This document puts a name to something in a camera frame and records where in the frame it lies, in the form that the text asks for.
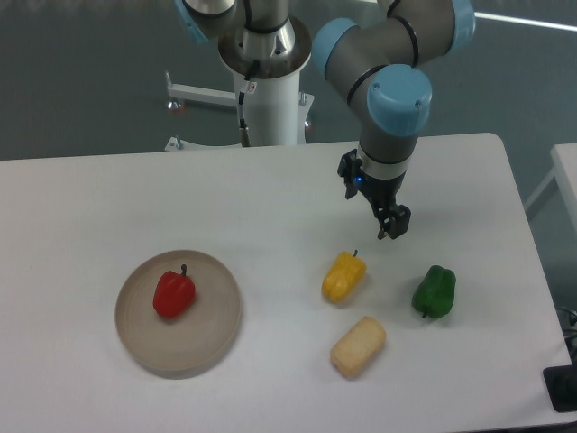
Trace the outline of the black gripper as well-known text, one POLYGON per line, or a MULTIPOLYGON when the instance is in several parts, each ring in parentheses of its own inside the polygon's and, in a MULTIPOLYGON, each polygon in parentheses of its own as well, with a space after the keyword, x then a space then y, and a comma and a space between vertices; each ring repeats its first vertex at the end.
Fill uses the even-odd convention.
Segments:
POLYGON ((381 180, 366 173, 356 177, 357 189, 367 199, 379 222, 379 240, 388 236, 397 239, 408 230, 411 211, 404 205, 397 205, 396 199, 404 178, 405 174, 401 174, 393 179, 381 180))

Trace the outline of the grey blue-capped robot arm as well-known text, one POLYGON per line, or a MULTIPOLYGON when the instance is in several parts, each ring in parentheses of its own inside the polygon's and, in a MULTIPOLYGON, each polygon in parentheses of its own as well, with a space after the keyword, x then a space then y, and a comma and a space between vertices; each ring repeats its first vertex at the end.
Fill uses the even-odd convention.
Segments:
POLYGON ((367 199, 380 237, 407 232, 411 213, 396 196, 432 101, 420 66, 471 41, 470 2, 384 1, 382 22, 362 28, 338 18, 316 35, 286 1, 178 1, 175 7, 194 40, 218 41, 234 80, 244 147, 299 142, 305 128, 299 75, 314 62, 362 126, 358 146, 337 169, 346 196, 367 199))

